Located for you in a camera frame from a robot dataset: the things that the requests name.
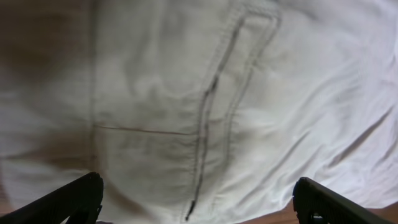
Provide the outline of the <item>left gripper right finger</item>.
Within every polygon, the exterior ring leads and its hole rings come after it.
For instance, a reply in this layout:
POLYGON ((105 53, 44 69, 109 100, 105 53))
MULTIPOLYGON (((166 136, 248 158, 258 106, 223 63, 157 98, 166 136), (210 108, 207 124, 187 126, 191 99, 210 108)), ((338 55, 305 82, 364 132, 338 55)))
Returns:
POLYGON ((392 224, 308 177, 296 182, 292 201, 300 224, 392 224))

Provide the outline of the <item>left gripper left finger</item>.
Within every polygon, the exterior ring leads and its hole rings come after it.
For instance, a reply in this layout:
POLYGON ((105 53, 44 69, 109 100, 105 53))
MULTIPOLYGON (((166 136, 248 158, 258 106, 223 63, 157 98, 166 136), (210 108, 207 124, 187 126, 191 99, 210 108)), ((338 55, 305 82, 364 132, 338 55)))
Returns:
POLYGON ((90 172, 1 217, 1 224, 95 224, 102 209, 104 182, 90 172))

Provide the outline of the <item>beige cotton shorts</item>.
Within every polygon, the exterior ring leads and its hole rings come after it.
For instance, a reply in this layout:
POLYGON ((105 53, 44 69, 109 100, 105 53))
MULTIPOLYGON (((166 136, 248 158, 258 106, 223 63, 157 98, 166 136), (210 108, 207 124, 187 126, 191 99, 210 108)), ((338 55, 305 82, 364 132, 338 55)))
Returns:
POLYGON ((396 203, 397 2, 2 1, 1 211, 90 171, 111 223, 396 203))

